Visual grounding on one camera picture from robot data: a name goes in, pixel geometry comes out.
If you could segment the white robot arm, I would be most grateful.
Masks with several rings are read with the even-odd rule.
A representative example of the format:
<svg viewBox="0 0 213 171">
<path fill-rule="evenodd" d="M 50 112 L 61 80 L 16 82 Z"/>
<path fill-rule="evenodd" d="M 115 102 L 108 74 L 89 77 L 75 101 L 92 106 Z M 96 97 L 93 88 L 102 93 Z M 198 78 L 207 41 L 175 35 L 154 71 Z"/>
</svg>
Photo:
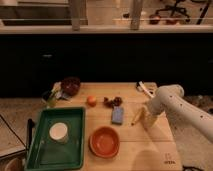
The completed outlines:
<svg viewBox="0 0 213 171">
<path fill-rule="evenodd" d="M 213 116 L 191 105 L 183 96 L 184 89 L 180 85 L 160 86 L 155 96 L 144 104 L 143 126 L 149 129 L 161 113 L 170 110 L 181 115 L 213 143 Z"/>
</svg>

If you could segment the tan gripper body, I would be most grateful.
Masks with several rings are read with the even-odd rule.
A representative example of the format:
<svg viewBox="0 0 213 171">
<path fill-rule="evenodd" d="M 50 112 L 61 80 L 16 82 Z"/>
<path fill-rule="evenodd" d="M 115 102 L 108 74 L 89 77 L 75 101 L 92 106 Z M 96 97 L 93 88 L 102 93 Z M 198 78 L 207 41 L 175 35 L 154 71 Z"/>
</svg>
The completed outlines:
<svg viewBox="0 0 213 171">
<path fill-rule="evenodd" d="M 142 125 L 143 127 L 148 130 L 150 129 L 154 123 L 156 122 L 157 117 L 153 115 L 146 106 L 142 108 Z"/>
</svg>

